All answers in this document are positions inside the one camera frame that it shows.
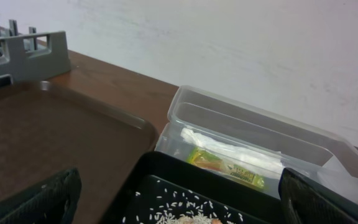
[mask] food packet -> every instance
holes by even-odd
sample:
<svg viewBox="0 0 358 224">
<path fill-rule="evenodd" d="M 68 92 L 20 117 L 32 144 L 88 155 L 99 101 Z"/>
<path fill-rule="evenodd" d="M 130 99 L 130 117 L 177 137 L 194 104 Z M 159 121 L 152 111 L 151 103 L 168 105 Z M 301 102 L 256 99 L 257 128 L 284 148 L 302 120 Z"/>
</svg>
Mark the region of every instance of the food packet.
<svg viewBox="0 0 358 224">
<path fill-rule="evenodd" d="M 264 177 L 255 174 L 229 159 L 220 158 L 204 149 L 195 147 L 187 162 L 203 169 L 216 171 L 219 174 L 253 189 L 264 189 Z"/>
</svg>

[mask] wall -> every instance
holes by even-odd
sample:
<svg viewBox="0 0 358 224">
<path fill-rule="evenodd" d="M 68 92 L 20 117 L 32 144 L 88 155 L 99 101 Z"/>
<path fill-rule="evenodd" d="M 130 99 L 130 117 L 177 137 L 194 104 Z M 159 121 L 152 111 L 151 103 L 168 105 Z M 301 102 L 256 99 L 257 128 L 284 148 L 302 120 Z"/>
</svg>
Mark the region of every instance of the wall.
<svg viewBox="0 0 358 224">
<path fill-rule="evenodd" d="M 332 131 L 358 146 L 356 0 L 0 0 L 19 32 Z"/>
</svg>

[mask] brown tray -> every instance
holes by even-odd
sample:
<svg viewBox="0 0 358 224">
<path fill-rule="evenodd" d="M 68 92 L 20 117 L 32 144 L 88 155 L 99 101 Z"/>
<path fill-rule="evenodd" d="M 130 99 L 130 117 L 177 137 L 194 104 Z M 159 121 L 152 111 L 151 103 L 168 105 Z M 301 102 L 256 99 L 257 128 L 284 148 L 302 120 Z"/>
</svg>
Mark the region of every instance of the brown tray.
<svg viewBox="0 0 358 224">
<path fill-rule="evenodd" d="M 73 223 L 96 223 L 158 134 L 147 121 L 49 82 L 0 89 L 0 201 L 68 167 Z"/>
</svg>

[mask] brown table surface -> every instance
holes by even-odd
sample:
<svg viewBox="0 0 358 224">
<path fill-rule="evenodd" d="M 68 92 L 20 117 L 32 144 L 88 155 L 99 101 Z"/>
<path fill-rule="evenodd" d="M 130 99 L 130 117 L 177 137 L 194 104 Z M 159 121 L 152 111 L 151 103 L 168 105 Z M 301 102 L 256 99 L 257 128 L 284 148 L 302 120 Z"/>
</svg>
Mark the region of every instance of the brown table surface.
<svg viewBox="0 0 358 224">
<path fill-rule="evenodd" d="M 144 118 L 162 132 L 177 86 L 76 52 L 69 57 L 71 71 L 50 79 L 52 83 Z"/>
</svg>

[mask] transparent plastic bin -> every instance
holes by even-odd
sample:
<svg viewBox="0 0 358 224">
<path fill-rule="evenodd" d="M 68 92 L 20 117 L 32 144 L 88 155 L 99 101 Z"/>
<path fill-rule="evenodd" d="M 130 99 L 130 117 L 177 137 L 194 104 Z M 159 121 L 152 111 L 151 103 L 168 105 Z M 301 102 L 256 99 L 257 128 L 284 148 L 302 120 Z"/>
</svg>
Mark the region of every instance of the transparent plastic bin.
<svg viewBox="0 0 358 224">
<path fill-rule="evenodd" d="M 229 158 L 266 176 L 263 191 L 276 198 L 282 170 L 269 162 L 279 161 L 358 203 L 358 151 L 335 134 L 190 86 L 179 88 L 168 118 L 157 151 L 185 161 L 197 146 Z M 198 139 L 184 139 L 184 128 L 194 138 L 202 135 L 234 152 L 221 154 Z M 255 154 L 263 155 L 262 163 L 249 160 Z"/>
</svg>

